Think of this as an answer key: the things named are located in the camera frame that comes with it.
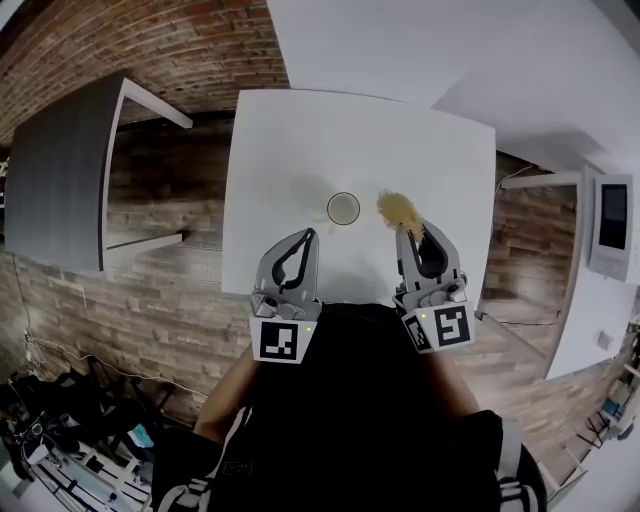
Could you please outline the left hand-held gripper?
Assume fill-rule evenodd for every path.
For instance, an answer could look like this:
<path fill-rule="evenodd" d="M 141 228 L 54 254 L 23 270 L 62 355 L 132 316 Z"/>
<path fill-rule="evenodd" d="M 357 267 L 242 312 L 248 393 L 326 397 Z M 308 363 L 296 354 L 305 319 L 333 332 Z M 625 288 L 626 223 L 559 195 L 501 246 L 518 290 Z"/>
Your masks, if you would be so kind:
<path fill-rule="evenodd" d="M 295 258 L 299 259 L 298 267 L 293 273 L 286 272 L 285 264 Z M 260 290 L 250 297 L 250 335 L 256 361 L 302 362 L 322 311 L 322 304 L 315 301 L 318 261 L 319 237 L 313 228 L 285 237 L 260 259 L 255 280 L 255 288 Z"/>

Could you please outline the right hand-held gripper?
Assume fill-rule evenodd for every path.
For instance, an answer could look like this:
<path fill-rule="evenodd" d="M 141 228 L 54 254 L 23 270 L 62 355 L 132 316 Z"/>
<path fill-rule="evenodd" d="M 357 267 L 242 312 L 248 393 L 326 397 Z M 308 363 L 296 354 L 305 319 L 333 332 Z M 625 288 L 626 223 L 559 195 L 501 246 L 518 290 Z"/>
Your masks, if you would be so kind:
<path fill-rule="evenodd" d="M 440 352 L 475 342 L 473 303 L 466 298 L 467 277 L 461 273 L 456 247 L 434 224 L 423 222 L 423 268 L 431 279 L 452 280 L 424 289 L 421 257 L 411 231 L 396 232 L 398 270 L 403 283 L 393 301 L 419 354 Z"/>

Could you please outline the yellow sponge piece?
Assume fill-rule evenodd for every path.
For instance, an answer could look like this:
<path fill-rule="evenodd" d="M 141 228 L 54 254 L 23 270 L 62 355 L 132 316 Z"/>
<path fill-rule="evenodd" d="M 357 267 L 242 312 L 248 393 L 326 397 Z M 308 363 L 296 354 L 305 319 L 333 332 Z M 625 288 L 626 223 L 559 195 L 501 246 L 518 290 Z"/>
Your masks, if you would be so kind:
<path fill-rule="evenodd" d="M 408 197 L 383 190 L 378 195 L 377 210 L 389 229 L 396 234 L 411 234 L 416 247 L 422 243 L 424 218 Z"/>

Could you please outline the clear glass cup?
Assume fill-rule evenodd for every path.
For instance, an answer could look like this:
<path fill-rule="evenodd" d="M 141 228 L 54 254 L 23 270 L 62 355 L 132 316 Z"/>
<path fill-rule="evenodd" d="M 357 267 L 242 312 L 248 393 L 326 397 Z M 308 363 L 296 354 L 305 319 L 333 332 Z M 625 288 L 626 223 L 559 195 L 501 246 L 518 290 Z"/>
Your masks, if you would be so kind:
<path fill-rule="evenodd" d="M 359 200 L 352 193 L 338 192 L 329 199 L 326 210 L 334 224 L 348 226 L 358 219 L 361 207 Z"/>

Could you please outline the person's right forearm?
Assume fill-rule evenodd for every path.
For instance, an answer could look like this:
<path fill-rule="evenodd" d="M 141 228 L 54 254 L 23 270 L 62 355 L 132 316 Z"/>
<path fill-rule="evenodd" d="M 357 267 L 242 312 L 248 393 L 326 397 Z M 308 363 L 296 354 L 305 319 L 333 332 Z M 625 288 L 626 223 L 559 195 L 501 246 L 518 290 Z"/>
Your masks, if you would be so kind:
<path fill-rule="evenodd" d="M 446 352 L 436 352 L 432 359 L 434 380 L 447 415 L 458 420 L 480 412 L 482 408 L 455 361 Z"/>

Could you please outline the person's left forearm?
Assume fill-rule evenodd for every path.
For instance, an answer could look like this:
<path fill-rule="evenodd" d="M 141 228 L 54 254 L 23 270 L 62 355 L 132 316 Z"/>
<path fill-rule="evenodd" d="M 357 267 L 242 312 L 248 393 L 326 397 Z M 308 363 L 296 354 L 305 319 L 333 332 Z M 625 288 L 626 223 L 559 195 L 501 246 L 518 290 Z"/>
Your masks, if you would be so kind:
<path fill-rule="evenodd" d="M 194 427 L 195 434 L 218 444 L 225 442 L 237 413 L 248 400 L 259 365 L 252 347 L 247 347 L 207 397 Z"/>

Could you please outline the white square table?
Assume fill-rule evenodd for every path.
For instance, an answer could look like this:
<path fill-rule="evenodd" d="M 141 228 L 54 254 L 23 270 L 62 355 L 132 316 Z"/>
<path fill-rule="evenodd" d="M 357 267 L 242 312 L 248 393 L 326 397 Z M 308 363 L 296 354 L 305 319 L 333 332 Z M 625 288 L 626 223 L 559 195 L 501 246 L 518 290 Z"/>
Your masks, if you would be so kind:
<path fill-rule="evenodd" d="M 408 197 L 452 241 L 478 301 L 486 269 L 496 174 L 495 132 L 401 102 L 302 90 L 240 94 L 234 120 L 222 243 L 222 289 L 249 294 L 263 254 L 313 228 L 320 240 L 319 299 L 389 303 L 400 276 L 394 234 L 378 195 Z M 338 192 L 360 202 L 334 224 Z"/>

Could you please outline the person's black clothing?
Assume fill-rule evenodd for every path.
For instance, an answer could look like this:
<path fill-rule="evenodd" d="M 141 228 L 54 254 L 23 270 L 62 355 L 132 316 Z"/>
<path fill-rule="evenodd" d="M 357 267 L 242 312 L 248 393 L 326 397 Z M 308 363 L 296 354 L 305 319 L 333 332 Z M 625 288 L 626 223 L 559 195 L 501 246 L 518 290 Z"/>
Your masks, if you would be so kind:
<path fill-rule="evenodd" d="M 547 512 L 506 420 L 447 415 L 435 353 L 389 307 L 326 305 L 300 364 L 257 361 L 223 444 L 165 434 L 154 512 Z"/>

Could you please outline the long white desk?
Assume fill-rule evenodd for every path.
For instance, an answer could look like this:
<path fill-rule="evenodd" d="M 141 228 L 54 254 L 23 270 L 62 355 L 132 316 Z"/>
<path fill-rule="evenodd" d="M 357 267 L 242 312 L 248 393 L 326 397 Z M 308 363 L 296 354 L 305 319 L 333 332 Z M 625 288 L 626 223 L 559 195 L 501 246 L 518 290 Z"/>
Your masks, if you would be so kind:
<path fill-rule="evenodd" d="M 607 278 L 589 266 L 593 230 L 592 169 L 528 177 L 509 177 L 503 189 L 573 186 L 576 189 L 575 235 L 564 305 L 557 324 L 555 347 L 546 362 L 545 378 L 559 378 L 618 355 L 640 285 Z M 640 180 L 634 178 L 636 228 L 640 226 Z"/>

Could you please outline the white device with dark screen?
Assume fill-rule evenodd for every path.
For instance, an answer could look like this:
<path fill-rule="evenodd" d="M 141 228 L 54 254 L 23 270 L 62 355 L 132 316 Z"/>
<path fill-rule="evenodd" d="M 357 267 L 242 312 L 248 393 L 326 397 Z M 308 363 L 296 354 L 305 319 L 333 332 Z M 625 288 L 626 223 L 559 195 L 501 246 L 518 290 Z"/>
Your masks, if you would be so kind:
<path fill-rule="evenodd" d="M 592 244 L 588 266 L 607 278 L 637 284 L 640 226 L 636 228 L 631 174 L 596 175 Z"/>

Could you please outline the black office chair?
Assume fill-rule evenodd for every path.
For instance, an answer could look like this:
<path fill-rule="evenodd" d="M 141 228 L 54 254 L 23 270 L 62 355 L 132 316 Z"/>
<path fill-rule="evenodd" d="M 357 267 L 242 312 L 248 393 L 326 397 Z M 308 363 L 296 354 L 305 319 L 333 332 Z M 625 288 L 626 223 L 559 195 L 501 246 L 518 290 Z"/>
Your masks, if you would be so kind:
<path fill-rule="evenodd" d="M 18 452 L 46 448 L 77 452 L 111 437 L 140 449 L 160 442 L 156 417 L 131 397 L 109 397 L 91 378 L 72 371 L 53 381 L 17 376 L 0 384 L 0 440 Z"/>

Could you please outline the grey wood-top table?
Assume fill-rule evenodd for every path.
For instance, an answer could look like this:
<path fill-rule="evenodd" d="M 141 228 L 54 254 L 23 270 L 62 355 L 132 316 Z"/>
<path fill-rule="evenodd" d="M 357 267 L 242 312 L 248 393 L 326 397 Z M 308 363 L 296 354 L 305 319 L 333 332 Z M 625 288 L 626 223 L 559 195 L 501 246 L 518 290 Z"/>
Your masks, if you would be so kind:
<path fill-rule="evenodd" d="M 122 72 L 55 101 L 14 132 L 5 196 L 8 252 L 74 272 L 179 244 L 180 233 L 106 242 L 111 161 L 124 100 L 184 128 L 191 118 Z"/>

